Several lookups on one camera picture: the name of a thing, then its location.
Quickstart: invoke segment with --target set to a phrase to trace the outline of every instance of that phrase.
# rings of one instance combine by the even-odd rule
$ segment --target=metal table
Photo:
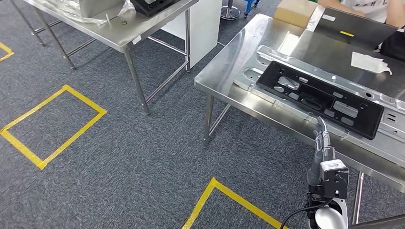
[[[249,90],[242,89],[234,83],[234,78],[242,66],[256,52],[257,47],[265,45],[273,50],[287,52],[286,55],[307,62],[335,75],[347,78],[358,84],[384,93],[392,98],[405,100],[405,64],[393,59],[384,58],[394,72],[375,75],[350,67],[352,51],[374,55],[360,48],[335,41],[328,37],[312,33],[296,26],[274,20],[266,15],[256,15],[222,51],[195,77],[195,86],[206,92],[207,111],[204,128],[204,147],[208,146],[209,137],[218,126],[230,106],[278,127],[296,138],[313,145],[316,120],[308,115],[302,119],[284,109],[288,103],[275,100],[270,102]],[[213,99],[227,103],[227,106],[211,125]],[[331,133],[332,145],[337,150],[338,158],[361,173],[355,198],[353,224],[358,222],[358,211],[362,190],[362,172],[387,185],[405,193],[405,168],[377,154],[355,145],[344,137]],[[403,220],[404,215],[384,219]]]
[[[74,68],[72,61],[70,60],[69,56],[73,55],[77,51],[81,50],[82,48],[86,47],[90,43],[95,40],[98,40],[111,48],[123,53],[125,58],[128,62],[129,70],[131,72],[132,78],[135,82],[139,100],[141,105],[143,106],[144,112],[149,114],[149,108],[147,103],[165,86],[169,81],[176,76],[182,68],[185,68],[187,72],[190,71],[190,11],[189,8],[198,2],[198,0],[179,0],[178,2],[174,3],[173,5],[169,6],[168,8],[162,10],[160,13],[152,16],[150,18],[136,13],[133,10],[129,10],[113,19],[110,22],[104,23],[100,26],[96,24],[86,24],[80,23],[70,18],[67,18],[65,15],[59,14],[58,12],[54,11],[53,9],[41,4],[38,0],[24,0],[26,3],[33,6],[36,14],[38,15],[40,21],[42,22],[44,28],[50,33],[52,38],[54,39],[57,47],[61,51],[63,58],[69,63],[69,65]],[[15,6],[17,12],[23,17],[24,16],[20,13],[21,11]],[[66,52],[64,48],[59,43],[58,39],[52,32],[50,26],[48,25],[41,15],[40,10],[46,12],[53,17],[57,18],[58,20],[78,29],[79,31],[89,35],[92,37],[89,41],[85,42],[84,44],[78,46],[77,48],[73,49],[70,52]],[[176,47],[173,47],[157,38],[151,37],[151,35],[159,30],[161,27],[166,25],[168,22],[175,19],[181,13],[185,12],[185,31],[186,31],[186,39],[185,39],[185,51],[180,50]],[[33,31],[32,26],[29,24],[27,20],[24,20],[31,31]],[[145,98],[145,95],[142,91],[142,87],[140,85],[138,75],[136,73],[134,64],[129,54],[129,49],[132,45],[149,38],[159,44],[162,44],[176,52],[179,52],[185,55],[185,62],[174,71],[151,95]]]

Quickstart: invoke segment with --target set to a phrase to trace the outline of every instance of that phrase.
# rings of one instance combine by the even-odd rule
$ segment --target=black tray
[[[384,112],[379,104],[276,61],[256,84],[370,140],[375,138]]]
[[[173,2],[178,0],[156,0],[151,4],[145,2],[145,0],[130,0],[134,5],[135,10],[145,16],[151,17],[156,13],[160,12],[162,9],[168,7]]]

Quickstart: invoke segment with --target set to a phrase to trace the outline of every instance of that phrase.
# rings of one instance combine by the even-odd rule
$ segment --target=yellow floor marking
[[[5,59],[9,58],[14,54],[14,52],[9,47],[5,46],[1,42],[0,42],[0,49],[3,49],[7,53],[5,56],[0,58],[0,61],[4,61]]]
[[[83,126],[79,131],[77,131],[72,137],[70,137],[65,143],[63,143],[59,148],[55,150],[51,155],[49,155],[45,160],[41,160],[37,155],[35,155],[29,148],[27,148],[23,143],[21,143],[17,138],[15,138],[10,132],[7,130],[16,125],[18,122],[23,120],[24,118],[30,116],[34,112],[38,111],[40,108],[45,106],[47,103],[52,101],[54,98],[62,94],[63,92],[69,92],[73,96],[77,97],[85,104],[89,105],[91,108],[98,111],[98,114],[90,120],[85,126]],[[2,135],[7,141],[9,141],[16,149],[18,149],[23,155],[25,155],[31,162],[33,162],[39,169],[45,168],[45,166],[52,161],[56,156],[58,156],[63,150],[65,150],[72,142],[74,142],[80,135],[82,135],[88,128],[90,128],[97,120],[99,120],[103,115],[106,114],[106,110],[95,104],[90,99],[86,98],[84,95],[80,94],[75,89],[71,88],[68,85],[64,85],[61,90],[57,91],[53,95],[49,96],[45,99],[42,103],[38,104],[33,109],[29,110],[25,114],[21,115],[11,123],[7,124],[4,128],[0,130],[0,135]]]
[[[194,221],[197,219],[198,214],[200,213],[201,209],[203,208],[205,202],[207,201],[208,197],[212,193],[213,189],[217,188],[221,192],[223,192],[225,195],[229,196],[231,199],[251,211],[253,214],[257,215],[259,218],[262,220],[266,221],[268,224],[273,226],[274,228],[279,229],[281,226],[281,223],[275,220],[273,217],[269,216],[266,214],[264,211],[258,209],[256,206],[253,204],[249,203],[247,200],[243,199],[240,195],[234,193],[232,190],[229,188],[225,187],[223,184],[219,183],[214,177],[211,179],[210,183],[208,184],[207,188],[205,191],[202,193],[200,199],[198,200],[197,204],[195,205],[193,211],[191,212],[191,215],[187,219],[186,223],[181,229],[190,229]]]

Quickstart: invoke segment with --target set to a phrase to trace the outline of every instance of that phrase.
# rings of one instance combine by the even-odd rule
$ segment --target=white t-shirt
[[[389,0],[343,0],[343,5],[363,12],[366,18],[384,23],[387,19],[387,6]]]

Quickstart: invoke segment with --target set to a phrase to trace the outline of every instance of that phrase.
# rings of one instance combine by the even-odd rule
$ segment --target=cardboard box
[[[317,5],[308,0],[282,0],[276,8],[274,19],[305,29]]]

